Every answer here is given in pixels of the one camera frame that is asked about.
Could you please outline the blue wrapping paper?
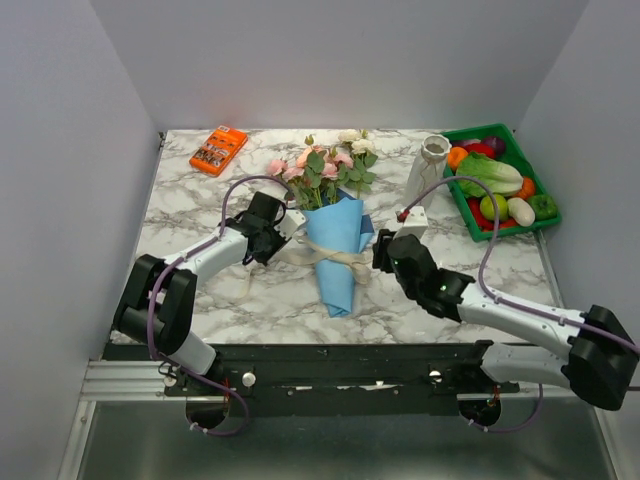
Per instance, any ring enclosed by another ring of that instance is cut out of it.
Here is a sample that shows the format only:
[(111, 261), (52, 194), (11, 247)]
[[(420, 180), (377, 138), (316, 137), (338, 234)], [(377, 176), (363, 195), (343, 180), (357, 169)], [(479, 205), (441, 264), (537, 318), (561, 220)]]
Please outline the blue wrapping paper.
[(338, 201), (314, 211), (305, 211), (308, 239), (327, 250), (332, 258), (319, 260), (315, 266), (322, 303), (330, 317), (352, 313), (355, 268), (337, 260), (333, 254), (346, 254), (348, 260), (362, 254), (374, 236), (374, 226), (364, 213), (364, 202), (337, 190)]

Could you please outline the cream ribbon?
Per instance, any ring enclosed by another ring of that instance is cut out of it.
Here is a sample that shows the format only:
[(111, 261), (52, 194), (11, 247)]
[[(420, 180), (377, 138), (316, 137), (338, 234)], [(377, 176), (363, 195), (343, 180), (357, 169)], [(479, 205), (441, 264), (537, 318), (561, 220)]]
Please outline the cream ribbon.
[[(332, 262), (334, 264), (344, 266), (351, 273), (356, 284), (366, 285), (369, 283), (371, 271), (368, 266), (370, 257), (367, 254), (343, 252), (322, 247), (312, 242), (308, 237), (304, 237), (302, 240), (299, 240), (299, 243), (307, 247), (306, 252), (303, 252), (302, 250), (294, 250), (293, 252), (281, 253), (281, 248), (273, 257), (276, 257), (277, 261), (302, 267), (315, 267), (324, 261)], [(233, 266), (247, 266), (242, 264), (245, 253), (237, 262), (233, 263)]]

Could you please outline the pink flower stem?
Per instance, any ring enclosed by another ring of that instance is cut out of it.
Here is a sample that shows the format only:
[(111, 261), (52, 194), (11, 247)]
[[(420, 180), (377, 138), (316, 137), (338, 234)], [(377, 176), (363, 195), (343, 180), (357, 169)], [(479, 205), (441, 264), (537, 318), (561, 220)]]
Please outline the pink flower stem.
[(337, 153), (335, 156), (325, 157), (320, 184), (320, 194), (325, 204), (338, 202), (338, 190), (350, 181), (353, 167), (354, 160), (347, 153)]

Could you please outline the white flower stem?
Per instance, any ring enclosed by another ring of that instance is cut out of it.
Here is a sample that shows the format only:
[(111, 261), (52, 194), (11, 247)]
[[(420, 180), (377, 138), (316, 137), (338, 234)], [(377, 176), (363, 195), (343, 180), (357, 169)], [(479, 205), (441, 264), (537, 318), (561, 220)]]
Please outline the white flower stem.
[(371, 191), (376, 174), (371, 171), (378, 160), (373, 141), (366, 130), (348, 129), (338, 134), (339, 148), (334, 157), (338, 179), (360, 198)]

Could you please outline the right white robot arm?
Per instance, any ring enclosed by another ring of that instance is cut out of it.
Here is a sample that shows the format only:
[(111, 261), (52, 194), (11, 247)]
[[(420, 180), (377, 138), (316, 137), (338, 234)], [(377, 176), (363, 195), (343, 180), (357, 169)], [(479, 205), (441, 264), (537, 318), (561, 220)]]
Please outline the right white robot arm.
[(460, 379), (480, 392), (494, 381), (554, 385), (600, 409), (622, 407), (639, 363), (639, 348), (616, 315), (593, 305), (586, 312), (525, 301), (480, 279), (440, 268), (413, 234), (382, 230), (374, 268), (394, 274), (405, 296), (437, 318), (490, 327), (526, 341), (523, 348), (489, 346), (464, 362)]

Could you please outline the white ribbed vase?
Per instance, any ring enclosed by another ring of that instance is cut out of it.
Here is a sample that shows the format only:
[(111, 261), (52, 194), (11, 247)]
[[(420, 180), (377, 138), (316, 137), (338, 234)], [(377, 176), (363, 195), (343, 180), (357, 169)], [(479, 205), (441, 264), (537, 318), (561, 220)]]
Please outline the white ribbed vase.
[(407, 179), (403, 197), (405, 206), (442, 179), (451, 148), (450, 141), (440, 134), (430, 134), (422, 141)]

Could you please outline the orange box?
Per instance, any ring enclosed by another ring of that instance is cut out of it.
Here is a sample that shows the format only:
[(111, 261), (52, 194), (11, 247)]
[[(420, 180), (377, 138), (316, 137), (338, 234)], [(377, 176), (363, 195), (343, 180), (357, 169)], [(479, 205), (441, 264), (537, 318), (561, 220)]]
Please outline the orange box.
[(220, 125), (191, 156), (189, 164), (205, 174), (219, 177), (247, 140), (245, 132)]

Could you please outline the red chili toy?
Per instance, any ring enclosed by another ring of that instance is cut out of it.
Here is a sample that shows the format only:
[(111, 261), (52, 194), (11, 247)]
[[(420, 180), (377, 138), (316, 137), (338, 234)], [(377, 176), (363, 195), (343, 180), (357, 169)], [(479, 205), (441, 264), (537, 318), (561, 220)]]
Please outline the red chili toy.
[[(493, 229), (493, 222), (487, 220), (484, 215), (481, 213), (480, 210), (480, 200), (478, 198), (469, 198), (467, 200), (467, 205), (473, 215), (473, 218), (477, 224), (477, 226), (483, 231), (483, 232), (490, 232)], [(499, 228), (501, 230), (505, 230), (508, 228), (515, 228), (518, 227), (517, 222), (509, 217), (506, 221), (501, 222), (499, 224)]]

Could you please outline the green lime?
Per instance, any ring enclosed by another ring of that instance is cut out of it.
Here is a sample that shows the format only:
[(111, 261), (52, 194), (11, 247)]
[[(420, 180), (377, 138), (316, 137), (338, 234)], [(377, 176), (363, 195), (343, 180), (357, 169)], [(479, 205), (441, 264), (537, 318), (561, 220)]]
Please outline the green lime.
[(502, 195), (495, 194), (494, 199), (490, 196), (484, 196), (479, 203), (481, 215), (488, 221), (494, 221), (498, 218), (500, 222), (509, 219), (509, 207), (507, 199)]

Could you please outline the white eggplant toy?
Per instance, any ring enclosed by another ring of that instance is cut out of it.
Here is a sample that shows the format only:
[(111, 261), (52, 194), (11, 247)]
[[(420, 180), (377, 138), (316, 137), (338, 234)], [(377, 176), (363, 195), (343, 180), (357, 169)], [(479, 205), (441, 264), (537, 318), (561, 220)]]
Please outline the white eggplant toy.
[(531, 226), (536, 219), (532, 207), (522, 198), (513, 197), (507, 200), (509, 215), (522, 227)]

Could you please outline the green bell pepper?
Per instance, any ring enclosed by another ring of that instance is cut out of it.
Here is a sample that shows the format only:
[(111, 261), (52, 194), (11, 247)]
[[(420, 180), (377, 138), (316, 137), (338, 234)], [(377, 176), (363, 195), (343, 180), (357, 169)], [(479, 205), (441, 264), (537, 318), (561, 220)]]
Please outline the green bell pepper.
[(527, 203), (532, 208), (536, 221), (550, 220), (558, 215), (558, 207), (548, 194), (533, 195), (527, 199)]

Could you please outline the orange carrot toy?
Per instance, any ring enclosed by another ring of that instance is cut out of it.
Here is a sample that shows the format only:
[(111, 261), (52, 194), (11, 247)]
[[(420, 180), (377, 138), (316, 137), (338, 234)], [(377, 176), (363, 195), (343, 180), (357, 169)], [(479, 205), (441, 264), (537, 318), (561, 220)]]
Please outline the orange carrot toy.
[(524, 177), (522, 182), (522, 187), (515, 194), (515, 196), (523, 200), (527, 200), (528, 198), (534, 196), (535, 194), (536, 194), (535, 182), (529, 177)]

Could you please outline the red pepper toy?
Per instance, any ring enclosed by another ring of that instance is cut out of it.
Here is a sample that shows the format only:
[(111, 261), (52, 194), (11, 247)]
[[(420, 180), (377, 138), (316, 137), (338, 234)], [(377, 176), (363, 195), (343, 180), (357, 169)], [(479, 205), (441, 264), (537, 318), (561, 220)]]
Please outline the red pepper toy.
[(477, 154), (485, 155), (490, 159), (496, 158), (495, 150), (491, 146), (486, 145), (484, 143), (472, 143), (467, 145), (465, 149), (469, 153), (477, 153)]

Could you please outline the purple onion toy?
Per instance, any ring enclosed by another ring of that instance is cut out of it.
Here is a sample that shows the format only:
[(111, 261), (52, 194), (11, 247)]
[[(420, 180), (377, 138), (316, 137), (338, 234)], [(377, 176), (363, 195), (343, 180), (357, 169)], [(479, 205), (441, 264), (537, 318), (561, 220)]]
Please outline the purple onion toy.
[(482, 139), (481, 143), (490, 147), (496, 158), (502, 156), (506, 152), (506, 142), (499, 136), (487, 136)]

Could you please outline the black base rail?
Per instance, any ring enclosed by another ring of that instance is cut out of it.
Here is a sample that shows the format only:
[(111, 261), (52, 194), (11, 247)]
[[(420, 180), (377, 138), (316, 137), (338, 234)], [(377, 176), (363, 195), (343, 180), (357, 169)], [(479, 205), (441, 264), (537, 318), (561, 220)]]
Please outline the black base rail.
[(208, 376), (242, 396), (235, 416), (456, 416), (461, 395), (519, 390), (482, 371), (489, 345), (222, 344)]

